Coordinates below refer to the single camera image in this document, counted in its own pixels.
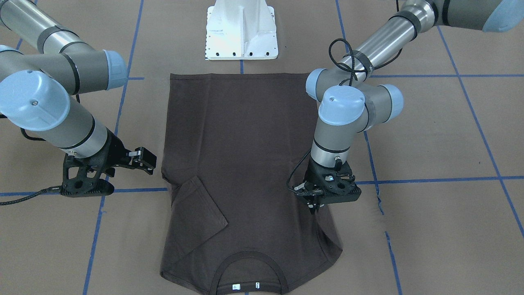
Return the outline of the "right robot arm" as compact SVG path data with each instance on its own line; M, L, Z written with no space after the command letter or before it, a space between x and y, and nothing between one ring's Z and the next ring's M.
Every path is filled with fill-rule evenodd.
M66 153L71 165L113 176L114 167L151 175L156 156L126 149L75 95L125 86L118 52L96 50L30 0L2 0L1 25L38 49L25 55L1 46L1 113Z

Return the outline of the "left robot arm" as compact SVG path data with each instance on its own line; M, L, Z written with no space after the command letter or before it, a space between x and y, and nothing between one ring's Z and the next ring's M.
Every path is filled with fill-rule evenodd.
M394 85L365 81L400 55L404 46L433 27L448 26L482 32L506 32L523 21L522 0L406 0L367 40L336 60L333 69L319 68L307 77L307 94L318 103L318 121L309 162L301 184L290 187L311 213L326 204L354 202L361 195L348 164L357 133L387 123L404 108Z

